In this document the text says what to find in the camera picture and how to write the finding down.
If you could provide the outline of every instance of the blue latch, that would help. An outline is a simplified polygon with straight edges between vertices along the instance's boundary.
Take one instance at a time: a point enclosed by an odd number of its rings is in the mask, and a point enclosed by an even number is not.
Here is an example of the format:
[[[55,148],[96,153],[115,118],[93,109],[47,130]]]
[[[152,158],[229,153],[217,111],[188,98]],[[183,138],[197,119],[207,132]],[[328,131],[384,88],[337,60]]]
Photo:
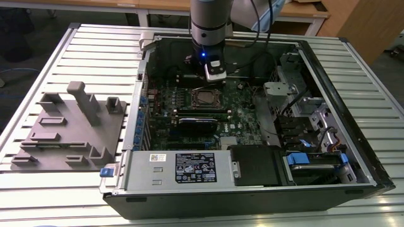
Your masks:
[[[292,153],[285,158],[289,165],[309,164],[309,157],[305,153]]]
[[[141,97],[140,97],[140,104],[143,104],[143,105],[144,105],[144,104],[145,104],[145,102],[147,102],[147,98],[145,98],[144,96],[141,96]]]
[[[112,168],[101,168],[100,177],[113,177],[113,169]]]
[[[341,153],[341,154],[340,154],[340,158],[341,158],[343,163],[347,164],[347,163],[348,163],[347,154]]]
[[[143,118],[144,117],[144,112],[143,111],[139,111],[137,112],[137,118]]]
[[[300,142],[303,143],[303,145],[304,145],[307,148],[311,148],[311,144],[309,144],[305,140],[300,140]]]
[[[140,144],[140,137],[135,137],[135,139],[133,139],[133,142],[135,142],[135,144]]]
[[[140,134],[141,133],[141,128],[137,127],[136,130],[135,130],[136,134]]]
[[[141,126],[141,125],[143,125],[143,120],[141,120],[141,119],[137,119],[136,125],[137,125],[137,126]]]

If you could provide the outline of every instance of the power supply label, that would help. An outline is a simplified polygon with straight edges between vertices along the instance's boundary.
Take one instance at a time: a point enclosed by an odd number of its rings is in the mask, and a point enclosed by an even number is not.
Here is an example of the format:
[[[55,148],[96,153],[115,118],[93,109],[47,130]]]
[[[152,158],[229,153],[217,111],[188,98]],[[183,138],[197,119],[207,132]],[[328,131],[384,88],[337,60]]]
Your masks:
[[[215,153],[176,154],[176,182],[217,182]]]

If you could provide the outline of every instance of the cpu socket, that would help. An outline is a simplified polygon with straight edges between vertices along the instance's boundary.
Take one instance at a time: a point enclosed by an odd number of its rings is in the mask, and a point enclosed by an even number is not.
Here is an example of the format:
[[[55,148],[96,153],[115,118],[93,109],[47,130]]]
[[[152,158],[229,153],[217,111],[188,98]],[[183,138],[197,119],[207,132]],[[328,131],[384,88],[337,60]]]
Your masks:
[[[220,109],[220,91],[217,89],[200,89],[191,92],[192,108]]]

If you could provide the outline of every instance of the motherboard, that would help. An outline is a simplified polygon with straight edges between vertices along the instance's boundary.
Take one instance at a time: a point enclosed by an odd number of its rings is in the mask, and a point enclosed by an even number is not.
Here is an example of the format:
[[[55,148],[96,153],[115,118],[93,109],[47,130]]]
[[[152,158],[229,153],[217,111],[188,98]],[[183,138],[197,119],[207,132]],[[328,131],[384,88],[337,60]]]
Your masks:
[[[240,79],[195,87],[183,79],[148,90],[151,149],[221,150],[235,144],[261,144],[252,104],[259,87]]]

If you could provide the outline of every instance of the aluminum extrusion table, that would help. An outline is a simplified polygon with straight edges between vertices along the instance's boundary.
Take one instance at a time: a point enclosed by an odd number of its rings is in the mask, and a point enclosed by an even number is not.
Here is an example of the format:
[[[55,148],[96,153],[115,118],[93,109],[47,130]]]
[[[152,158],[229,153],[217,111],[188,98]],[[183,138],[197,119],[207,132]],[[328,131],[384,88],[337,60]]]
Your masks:
[[[337,38],[273,35],[309,42],[333,85],[359,123],[397,188],[324,212],[128,221],[105,204],[99,173],[21,174],[11,171],[12,156],[36,121],[44,92],[63,92],[83,81],[97,100],[119,96],[131,103],[140,63],[141,32],[184,34],[184,29],[79,25],[68,29],[27,97],[0,136],[0,226],[384,226],[404,225],[404,110],[349,43]],[[235,33],[253,37],[253,33]],[[64,99],[73,99],[61,93]],[[123,124],[120,137],[125,129]],[[120,161],[121,142],[116,161]]]

